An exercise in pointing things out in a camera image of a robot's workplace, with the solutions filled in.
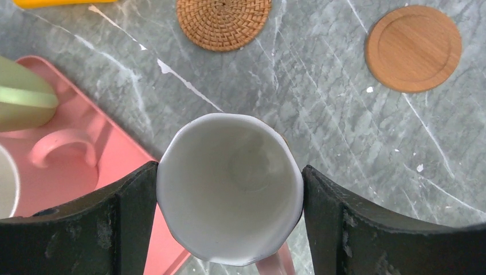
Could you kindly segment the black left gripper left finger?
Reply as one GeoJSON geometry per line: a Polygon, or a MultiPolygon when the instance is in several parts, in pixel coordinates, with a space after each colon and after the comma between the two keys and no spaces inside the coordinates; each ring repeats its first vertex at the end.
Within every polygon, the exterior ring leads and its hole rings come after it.
{"type": "Polygon", "coordinates": [[[158,163],[30,217],[1,220],[2,274],[143,274],[158,163]]]}

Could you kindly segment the pink mug white inside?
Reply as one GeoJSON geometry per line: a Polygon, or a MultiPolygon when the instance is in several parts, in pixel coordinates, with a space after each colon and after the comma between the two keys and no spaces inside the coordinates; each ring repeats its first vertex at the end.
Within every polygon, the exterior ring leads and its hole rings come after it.
{"type": "Polygon", "coordinates": [[[288,143],[262,120],[210,113],[163,154],[156,199],[174,239],[203,261],[294,274],[286,243],[303,212],[304,183],[288,143]]]}

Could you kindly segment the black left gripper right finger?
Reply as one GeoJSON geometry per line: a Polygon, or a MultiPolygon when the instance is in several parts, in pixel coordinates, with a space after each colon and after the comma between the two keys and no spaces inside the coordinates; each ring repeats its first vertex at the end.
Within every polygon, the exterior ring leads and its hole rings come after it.
{"type": "Polygon", "coordinates": [[[421,221],[347,190],[312,166],[302,176],[315,274],[485,273],[485,224],[421,221]]]}

